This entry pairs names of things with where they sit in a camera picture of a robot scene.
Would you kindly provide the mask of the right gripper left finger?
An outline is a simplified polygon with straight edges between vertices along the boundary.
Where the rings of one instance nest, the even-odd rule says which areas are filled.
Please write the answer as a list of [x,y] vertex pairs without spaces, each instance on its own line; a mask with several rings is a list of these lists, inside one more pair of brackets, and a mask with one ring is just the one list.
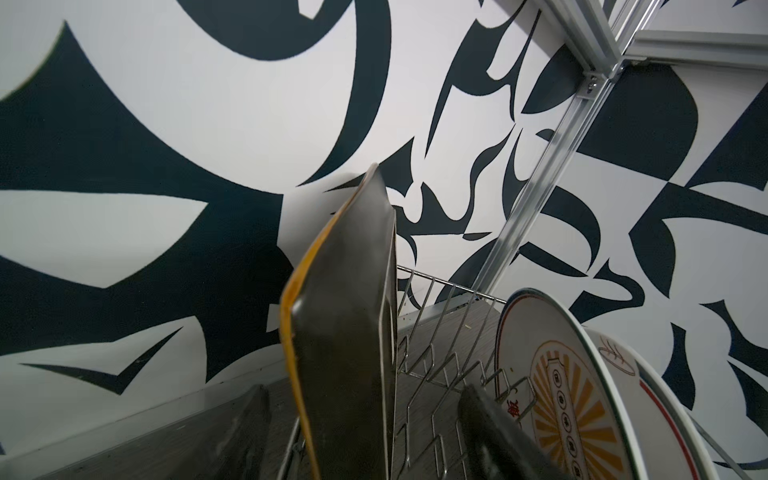
[[46,474],[46,479],[257,479],[272,414],[263,385]]

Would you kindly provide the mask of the white round plate back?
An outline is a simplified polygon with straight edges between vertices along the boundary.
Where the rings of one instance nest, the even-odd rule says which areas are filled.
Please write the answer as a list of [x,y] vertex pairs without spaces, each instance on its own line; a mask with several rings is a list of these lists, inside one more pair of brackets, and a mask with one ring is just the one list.
[[502,408],[571,479],[646,479],[618,390],[579,322],[549,295],[523,288],[500,314],[493,368],[509,384]]

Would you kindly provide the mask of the black square plate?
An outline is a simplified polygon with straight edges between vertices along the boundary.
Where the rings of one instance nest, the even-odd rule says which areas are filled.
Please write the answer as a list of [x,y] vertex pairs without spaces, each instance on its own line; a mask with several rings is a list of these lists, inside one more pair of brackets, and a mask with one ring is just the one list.
[[315,479],[391,475],[396,218],[377,164],[290,276],[279,335]]

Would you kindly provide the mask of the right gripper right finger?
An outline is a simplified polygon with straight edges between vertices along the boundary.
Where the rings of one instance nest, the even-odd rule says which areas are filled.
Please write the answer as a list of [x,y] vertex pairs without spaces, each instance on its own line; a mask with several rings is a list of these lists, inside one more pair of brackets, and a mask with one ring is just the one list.
[[483,388],[469,385],[458,420],[470,469],[477,479],[567,479]]

